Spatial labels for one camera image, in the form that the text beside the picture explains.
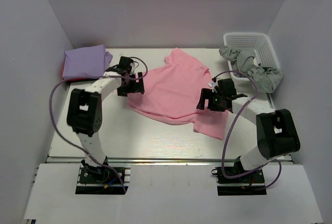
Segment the pink t shirt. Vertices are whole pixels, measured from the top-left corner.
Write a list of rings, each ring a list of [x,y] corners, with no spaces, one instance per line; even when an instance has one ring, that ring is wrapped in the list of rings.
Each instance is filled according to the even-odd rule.
[[[201,90],[212,82],[209,68],[178,48],[164,61],[164,66],[150,70],[143,79],[144,94],[128,95],[128,107],[166,124],[192,123],[195,132],[223,139],[228,113],[196,109]]]

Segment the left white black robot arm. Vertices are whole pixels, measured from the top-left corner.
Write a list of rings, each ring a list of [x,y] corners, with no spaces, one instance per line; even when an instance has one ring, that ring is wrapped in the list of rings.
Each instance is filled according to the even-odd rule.
[[[107,164],[99,137],[103,101],[114,91],[121,97],[145,92],[143,78],[147,73],[135,73],[138,63],[145,65],[139,58],[121,57],[118,64],[107,68],[92,85],[71,91],[66,121],[79,138],[89,166]]]

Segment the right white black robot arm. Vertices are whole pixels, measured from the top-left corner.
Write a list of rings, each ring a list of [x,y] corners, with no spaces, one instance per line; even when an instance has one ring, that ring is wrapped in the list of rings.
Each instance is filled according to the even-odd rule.
[[[230,174],[226,174],[225,163],[222,162],[222,174],[226,178],[247,175],[274,159],[300,149],[300,140],[291,112],[287,109],[264,107],[255,103],[253,98],[238,94],[232,79],[220,79],[213,89],[202,89],[197,109],[236,114],[226,139],[230,138],[240,116],[256,126],[257,145],[236,159]]]

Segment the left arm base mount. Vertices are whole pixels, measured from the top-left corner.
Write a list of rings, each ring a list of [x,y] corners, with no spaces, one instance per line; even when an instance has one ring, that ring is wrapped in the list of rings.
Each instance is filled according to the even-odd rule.
[[[81,160],[76,184],[76,195],[125,195],[129,187],[130,169],[115,167],[114,172],[102,166],[91,166]]]

